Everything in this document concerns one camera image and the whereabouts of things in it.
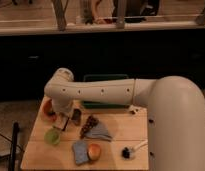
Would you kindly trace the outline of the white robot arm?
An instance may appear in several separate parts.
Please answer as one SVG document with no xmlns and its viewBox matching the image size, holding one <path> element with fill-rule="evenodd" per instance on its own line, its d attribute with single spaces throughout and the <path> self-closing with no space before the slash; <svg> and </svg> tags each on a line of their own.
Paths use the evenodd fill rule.
<svg viewBox="0 0 205 171">
<path fill-rule="evenodd" d="M 185 77 L 76 82 L 60 68 L 44 94 L 65 114 L 75 100 L 145 107 L 149 171 L 205 171 L 205 98 Z"/>
</svg>

